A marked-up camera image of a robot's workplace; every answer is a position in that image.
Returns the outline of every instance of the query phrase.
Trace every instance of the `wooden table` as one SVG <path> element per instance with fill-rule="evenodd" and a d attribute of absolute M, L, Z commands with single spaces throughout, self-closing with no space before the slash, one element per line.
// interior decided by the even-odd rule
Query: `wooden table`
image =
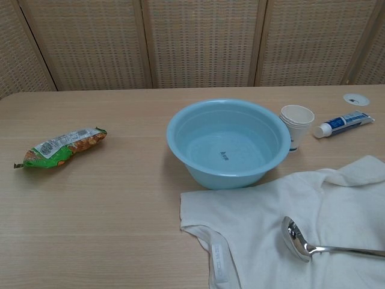
<path fill-rule="evenodd" d="M 342 99 L 361 93 L 357 107 Z M 201 190 L 168 150 L 173 114 L 208 98 L 240 98 L 276 114 L 309 107 L 315 123 L 356 109 L 374 124 L 317 140 L 268 172 L 339 168 L 364 155 L 385 160 L 385 85 L 18 93 L 0 102 L 1 288 L 207 288 L 208 255 L 179 230 L 179 194 Z M 13 169 L 27 149 L 98 126 L 108 136 L 56 169 Z"/>

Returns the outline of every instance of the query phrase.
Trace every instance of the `snack bag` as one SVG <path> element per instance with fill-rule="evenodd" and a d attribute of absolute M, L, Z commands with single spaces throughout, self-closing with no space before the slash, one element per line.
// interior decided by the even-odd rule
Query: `snack bag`
<path fill-rule="evenodd" d="M 77 152 L 85 151 L 105 138 L 107 132 L 100 128 L 85 128 L 55 137 L 30 149 L 20 167 L 56 167 L 64 164 Z"/>

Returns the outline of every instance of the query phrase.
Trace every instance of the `stainless steel ladle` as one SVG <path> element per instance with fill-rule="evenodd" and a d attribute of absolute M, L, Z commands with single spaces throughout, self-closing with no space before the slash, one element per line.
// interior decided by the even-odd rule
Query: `stainless steel ladle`
<path fill-rule="evenodd" d="M 295 256 L 305 262 L 309 262 L 313 254 L 322 252 L 353 253 L 366 256 L 385 257 L 385 251 L 311 245 L 305 240 L 300 229 L 288 216 L 283 218 L 281 229 L 287 247 Z"/>

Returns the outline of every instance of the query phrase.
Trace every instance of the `clothing label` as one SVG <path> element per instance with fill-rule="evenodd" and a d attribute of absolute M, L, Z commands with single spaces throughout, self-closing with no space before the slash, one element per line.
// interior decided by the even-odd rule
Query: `clothing label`
<path fill-rule="evenodd" d="M 227 272 L 223 261 L 223 251 L 221 244 L 211 245 L 211 258 L 214 265 L 215 281 L 217 283 L 227 282 Z"/>
<path fill-rule="evenodd" d="M 63 134 L 59 137 L 53 138 L 52 140 L 40 143 L 35 147 L 35 149 L 45 158 L 50 158 L 63 146 L 69 145 L 70 143 L 74 143 L 78 140 L 82 140 L 83 138 L 91 137 L 98 133 L 100 133 L 100 130 L 94 128 L 80 129 L 79 131 Z"/>

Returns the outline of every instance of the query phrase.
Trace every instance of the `white paper cup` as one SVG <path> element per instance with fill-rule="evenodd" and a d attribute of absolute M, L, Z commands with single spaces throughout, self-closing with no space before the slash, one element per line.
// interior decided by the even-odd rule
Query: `white paper cup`
<path fill-rule="evenodd" d="M 288 127 L 291 136 L 290 152 L 295 152 L 314 121 L 314 113 L 300 105 L 287 105 L 279 117 Z"/>

